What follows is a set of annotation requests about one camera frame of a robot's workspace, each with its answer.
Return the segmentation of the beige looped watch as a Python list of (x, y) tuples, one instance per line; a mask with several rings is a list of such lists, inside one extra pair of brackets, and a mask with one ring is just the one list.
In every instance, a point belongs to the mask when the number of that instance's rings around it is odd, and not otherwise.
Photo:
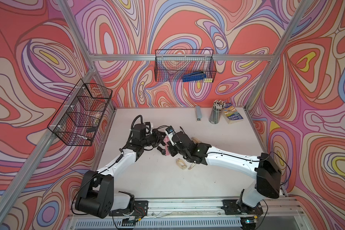
[(177, 165), (180, 169), (182, 169), (182, 170), (185, 170), (185, 169), (187, 168), (187, 165), (186, 165), (186, 163), (184, 162), (184, 160), (182, 160), (182, 159), (180, 159), (180, 158), (178, 158), (178, 159), (176, 160), (176, 165)]
[(194, 138), (192, 137), (191, 140), (195, 143), (195, 144), (198, 144), (198, 143), (201, 143), (201, 141), (197, 138)]

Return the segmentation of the beige strap yellow dial watch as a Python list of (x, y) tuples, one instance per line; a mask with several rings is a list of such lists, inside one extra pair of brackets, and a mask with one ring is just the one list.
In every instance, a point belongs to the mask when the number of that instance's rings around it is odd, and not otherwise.
[(193, 169), (193, 168), (195, 167), (195, 165), (196, 165), (195, 163), (192, 163), (192, 164), (189, 166), (188, 169), (189, 169), (189, 170)]

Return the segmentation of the pink cloth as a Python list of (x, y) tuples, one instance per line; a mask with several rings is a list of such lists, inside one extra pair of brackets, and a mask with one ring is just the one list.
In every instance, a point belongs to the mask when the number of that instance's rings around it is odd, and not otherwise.
[(165, 136), (164, 140), (163, 140), (164, 144), (165, 144), (165, 155), (166, 156), (169, 156), (171, 155), (170, 152), (169, 152), (169, 146), (170, 146), (170, 139), (168, 136)]

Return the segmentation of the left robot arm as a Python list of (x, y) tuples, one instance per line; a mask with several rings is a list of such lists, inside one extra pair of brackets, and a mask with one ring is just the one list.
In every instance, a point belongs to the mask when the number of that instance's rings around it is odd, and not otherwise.
[(164, 146), (166, 134), (144, 122), (138, 115), (134, 118), (128, 139), (120, 148), (120, 154), (106, 166), (89, 170), (83, 176), (81, 186), (73, 199), (71, 210), (76, 215), (92, 215), (105, 218), (114, 212), (131, 215), (135, 211), (135, 197), (129, 192), (116, 191), (117, 179), (144, 152)]

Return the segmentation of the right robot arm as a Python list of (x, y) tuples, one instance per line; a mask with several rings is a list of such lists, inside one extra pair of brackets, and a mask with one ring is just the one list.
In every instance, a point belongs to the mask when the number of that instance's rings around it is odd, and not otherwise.
[(175, 132), (172, 126), (165, 129), (165, 134), (170, 142), (168, 151), (171, 156), (180, 154), (189, 163), (228, 168), (254, 178), (255, 181), (242, 191), (240, 206), (254, 208), (266, 198), (279, 198), (281, 171), (269, 154), (241, 155), (210, 144), (195, 143), (183, 131)]

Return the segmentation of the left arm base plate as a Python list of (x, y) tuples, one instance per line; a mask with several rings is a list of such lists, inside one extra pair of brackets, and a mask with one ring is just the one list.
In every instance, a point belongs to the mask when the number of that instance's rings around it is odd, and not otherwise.
[(109, 213), (110, 217), (138, 217), (148, 214), (149, 202), (147, 200), (133, 201), (126, 209), (117, 209)]

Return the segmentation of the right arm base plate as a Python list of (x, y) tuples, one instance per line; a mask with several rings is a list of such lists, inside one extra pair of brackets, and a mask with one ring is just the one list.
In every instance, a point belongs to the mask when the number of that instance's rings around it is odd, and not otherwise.
[(226, 215), (263, 215), (263, 209), (260, 203), (258, 203), (254, 208), (242, 204), (237, 199), (224, 199), (222, 200), (221, 209)]

